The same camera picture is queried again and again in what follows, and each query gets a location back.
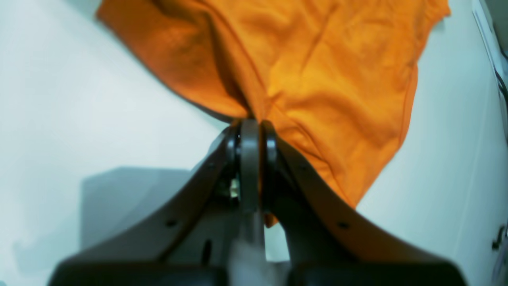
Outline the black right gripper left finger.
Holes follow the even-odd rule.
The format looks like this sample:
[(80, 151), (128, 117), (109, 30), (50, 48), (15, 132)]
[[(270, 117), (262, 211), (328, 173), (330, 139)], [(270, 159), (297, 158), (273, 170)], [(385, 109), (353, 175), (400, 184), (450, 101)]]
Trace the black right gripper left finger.
[(164, 262), (171, 251), (196, 229), (213, 200), (232, 200), (230, 184), (238, 178), (237, 143), (240, 127), (225, 137), (189, 181), (163, 206), (113, 238), (81, 252), (79, 261)]

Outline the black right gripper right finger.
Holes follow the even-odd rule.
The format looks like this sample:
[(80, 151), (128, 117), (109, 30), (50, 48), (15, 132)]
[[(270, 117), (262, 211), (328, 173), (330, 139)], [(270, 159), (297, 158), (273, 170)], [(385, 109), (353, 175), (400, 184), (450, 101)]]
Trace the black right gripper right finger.
[(264, 205), (282, 224), (292, 259), (438, 264), (443, 259), (390, 235), (357, 213), (295, 148), (262, 121)]

